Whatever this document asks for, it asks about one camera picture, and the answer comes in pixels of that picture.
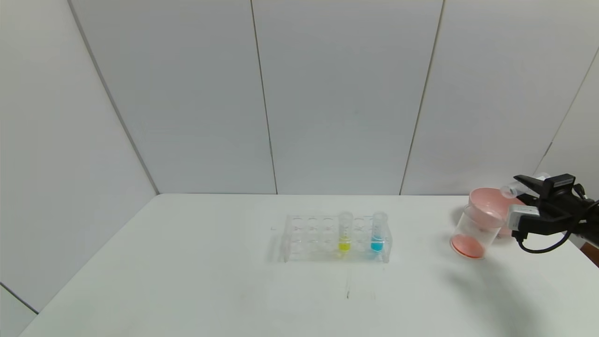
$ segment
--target black cable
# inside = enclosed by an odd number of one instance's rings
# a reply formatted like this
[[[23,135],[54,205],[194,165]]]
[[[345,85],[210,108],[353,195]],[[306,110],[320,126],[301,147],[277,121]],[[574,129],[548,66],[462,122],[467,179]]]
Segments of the black cable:
[[[574,220],[572,221],[572,223],[570,224],[570,228],[568,228],[568,230],[565,232],[564,237],[562,237],[561,240],[557,241],[556,244],[554,244],[553,246],[547,247],[545,249],[529,249],[524,247],[524,243],[522,242],[522,239],[517,239],[518,240],[518,246],[520,246],[520,248],[522,248],[523,251],[525,252],[529,252],[531,254],[542,254],[542,253],[546,253],[546,252],[551,252],[552,250],[554,250],[555,248],[563,245],[566,241],[568,241],[568,239],[570,238],[570,235],[572,234],[572,232],[574,231],[574,229],[576,228],[576,225],[578,225],[578,223],[581,222],[581,220],[584,219],[584,217],[595,207],[597,207],[597,205],[599,205],[599,200],[595,201],[594,203],[592,203],[589,207],[587,207],[582,213],[580,213],[579,216],[575,217]]]

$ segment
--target white table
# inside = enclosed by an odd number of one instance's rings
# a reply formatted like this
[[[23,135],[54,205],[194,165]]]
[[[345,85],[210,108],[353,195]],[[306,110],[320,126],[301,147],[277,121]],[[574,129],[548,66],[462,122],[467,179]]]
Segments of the white table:
[[[458,256],[449,235],[466,202],[160,195],[22,336],[596,336],[599,269],[569,242],[536,255],[508,240],[484,260]],[[387,212],[390,263],[277,261],[288,213],[342,210]]]

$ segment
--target clear plastic cup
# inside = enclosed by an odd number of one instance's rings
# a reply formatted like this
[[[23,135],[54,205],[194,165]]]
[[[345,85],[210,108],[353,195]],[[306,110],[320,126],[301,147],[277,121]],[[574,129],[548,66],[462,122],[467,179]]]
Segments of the clear plastic cup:
[[[453,235],[451,247],[468,258],[483,258],[497,236],[503,222],[500,216],[478,210],[472,205],[464,207]]]

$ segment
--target test tube rack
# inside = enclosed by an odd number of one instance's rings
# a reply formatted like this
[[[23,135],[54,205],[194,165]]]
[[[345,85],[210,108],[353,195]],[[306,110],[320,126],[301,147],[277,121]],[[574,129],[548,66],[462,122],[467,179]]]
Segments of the test tube rack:
[[[288,215],[281,243],[284,261],[388,263],[393,240],[387,222],[373,239],[373,216],[352,217],[348,241],[340,237],[339,215]]]

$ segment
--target plastic container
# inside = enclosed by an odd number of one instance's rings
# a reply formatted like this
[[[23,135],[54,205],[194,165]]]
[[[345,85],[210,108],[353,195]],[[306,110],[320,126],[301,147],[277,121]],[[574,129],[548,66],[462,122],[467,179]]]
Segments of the plastic container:
[[[502,225],[498,215],[490,215],[470,204],[466,205],[451,236],[451,247],[462,256],[483,258]]]
[[[549,173],[545,172],[541,172],[533,176],[533,178],[536,178],[538,180],[545,180],[550,177],[551,176],[549,175]],[[530,192],[530,188],[526,187],[523,183],[516,180],[507,185],[503,185],[499,190],[501,191],[501,195],[508,199],[515,198],[519,195]]]
[[[389,262],[387,214],[288,215],[281,243],[287,261]]]
[[[499,237],[510,237],[512,235],[512,231],[507,228],[506,219],[507,213],[510,209],[510,205],[512,204],[520,204],[523,203],[516,199],[508,199],[501,195],[501,192],[496,188],[477,188],[470,192],[470,196],[468,198],[468,204],[476,207],[476,209],[480,210],[483,213],[487,213],[490,216],[495,217],[497,220],[503,222],[502,228],[499,230]]]

